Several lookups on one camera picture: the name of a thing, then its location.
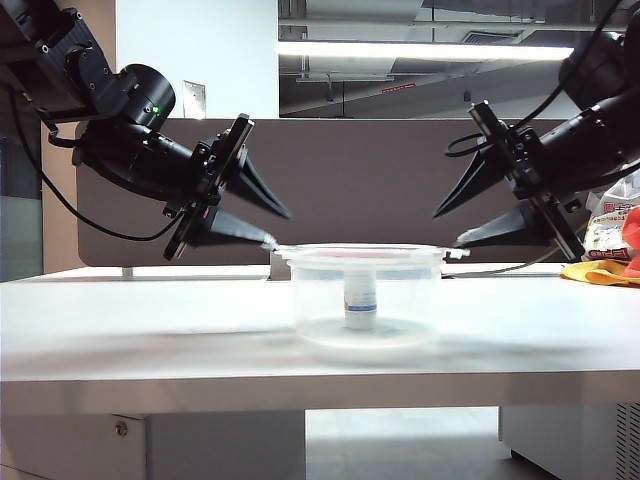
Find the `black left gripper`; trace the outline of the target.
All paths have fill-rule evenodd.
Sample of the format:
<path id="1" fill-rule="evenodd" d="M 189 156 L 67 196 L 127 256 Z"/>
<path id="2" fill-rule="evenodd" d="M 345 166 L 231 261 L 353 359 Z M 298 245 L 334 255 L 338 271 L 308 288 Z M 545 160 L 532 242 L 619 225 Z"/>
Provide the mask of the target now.
<path id="1" fill-rule="evenodd" d="M 228 186 L 228 191 L 240 199 L 282 218 L 291 218 L 290 210 L 261 179 L 244 147 L 251 129 L 249 116 L 241 114 L 229 129 L 198 144 L 194 154 L 203 172 L 164 249 L 165 259 L 179 258 L 188 246 L 251 244 L 264 249 L 278 247 L 270 233 L 220 207 Z"/>

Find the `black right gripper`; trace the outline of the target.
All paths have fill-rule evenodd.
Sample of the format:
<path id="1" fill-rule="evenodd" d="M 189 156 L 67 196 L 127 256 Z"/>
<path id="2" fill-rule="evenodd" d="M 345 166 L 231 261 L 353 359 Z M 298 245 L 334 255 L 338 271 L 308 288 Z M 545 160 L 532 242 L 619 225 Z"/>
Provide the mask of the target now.
<path id="1" fill-rule="evenodd" d="M 486 101 L 471 107 L 470 115 L 490 143 L 478 151 L 448 196 L 434 210 L 445 215 L 505 179 L 517 205 L 495 219 L 460 234 L 455 247 L 556 245 L 575 263 L 584 248 L 561 213 L 560 202 L 544 184 L 532 163 L 541 143 L 532 130 L 520 134 L 499 120 Z"/>

